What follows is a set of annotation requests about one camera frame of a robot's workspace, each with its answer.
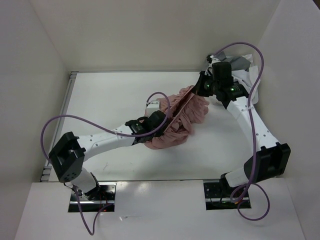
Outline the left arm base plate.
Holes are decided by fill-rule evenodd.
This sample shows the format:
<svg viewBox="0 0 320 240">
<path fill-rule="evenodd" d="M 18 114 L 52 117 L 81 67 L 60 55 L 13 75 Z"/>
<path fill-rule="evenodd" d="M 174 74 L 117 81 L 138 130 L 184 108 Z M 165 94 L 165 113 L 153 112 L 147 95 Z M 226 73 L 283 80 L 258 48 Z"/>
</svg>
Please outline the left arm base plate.
<svg viewBox="0 0 320 240">
<path fill-rule="evenodd" d="M 94 196 L 85 195 L 77 188 L 77 195 L 83 213 L 97 213 L 102 209 L 102 212 L 111 213 L 115 211 L 116 198 L 116 182 L 99 182 L 100 190 Z"/>
</svg>

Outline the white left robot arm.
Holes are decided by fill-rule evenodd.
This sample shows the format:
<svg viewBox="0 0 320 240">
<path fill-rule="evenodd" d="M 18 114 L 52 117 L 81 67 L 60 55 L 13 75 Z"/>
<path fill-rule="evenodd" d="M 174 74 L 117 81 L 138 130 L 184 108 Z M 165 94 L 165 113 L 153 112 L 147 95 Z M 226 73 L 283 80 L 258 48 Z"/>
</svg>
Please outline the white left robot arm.
<svg viewBox="0 0 320 240">
<path fill-rule="evenodd" d="M 101 186 L 83 163 L 107 151 L 144 144 L 160 137 L 168 123 L 166 114 L 157 110 L 150 116 L 129 120 L 111 132 L 76 136 L 70 131 L 62 135 L 48 157 L 59 182 L 71 183 L 88 200 L 94 200 L 101 194 Z"/>
</svg>

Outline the pink pleated skirt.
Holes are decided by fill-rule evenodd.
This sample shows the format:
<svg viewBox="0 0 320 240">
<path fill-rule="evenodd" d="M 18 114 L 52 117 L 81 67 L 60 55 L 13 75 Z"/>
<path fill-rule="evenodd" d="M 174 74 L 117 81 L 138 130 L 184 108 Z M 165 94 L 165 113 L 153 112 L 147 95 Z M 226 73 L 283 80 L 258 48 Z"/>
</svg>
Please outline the pink pleated skirt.
<svg viewBox="0 0 320 240">
<path fill-rule="evenodd" d="M 161 150 L 185 143 L 194 133 L 193 124 L 202 124 L 209 112 L 209 102 L 192 93 L 192 88 L 182 88 L 178 94 L 168 96 L 170 103 L 169 123 L 162 136 L 154 137 L 144 145 L 152 150 Z"/>
</svg>

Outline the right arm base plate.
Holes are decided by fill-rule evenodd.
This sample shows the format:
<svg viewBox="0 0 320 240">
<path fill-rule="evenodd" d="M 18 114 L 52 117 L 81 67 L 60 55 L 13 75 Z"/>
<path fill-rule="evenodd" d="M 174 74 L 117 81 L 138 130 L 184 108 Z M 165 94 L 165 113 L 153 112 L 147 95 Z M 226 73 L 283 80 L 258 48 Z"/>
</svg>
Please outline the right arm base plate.
<svg viewBox="0 0 320 240">
<path fill-rule="evenodd" d="M 203 189 L 207 211 L 237 209 L 238 204 L 231 201 L 233 189 L 223 189 L 218 179 L 204 181 Z"/>
</svg>

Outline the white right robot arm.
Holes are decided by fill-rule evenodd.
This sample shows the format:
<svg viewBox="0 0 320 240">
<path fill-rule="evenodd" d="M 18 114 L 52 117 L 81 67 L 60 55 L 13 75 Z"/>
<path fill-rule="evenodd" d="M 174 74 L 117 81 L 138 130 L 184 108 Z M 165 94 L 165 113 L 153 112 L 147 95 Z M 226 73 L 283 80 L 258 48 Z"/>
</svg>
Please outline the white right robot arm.
<svg viewBox="0 0 320 240">
<path fill-rule="evenodd" d="M 252 103 L 246 88 L 232 76 L 229 62 L 212 60 L 206 71 L 199 73 L 199 79 L 192 93 L 200 97 L 215 96 L 224 108 L 236 119 L 253 155 L 244 165 L 220 177 L 219 191 L 229 197 L 237 187 L 282 175 L 285 172 L 291 149 L 266 127 Z"/>
</svg>

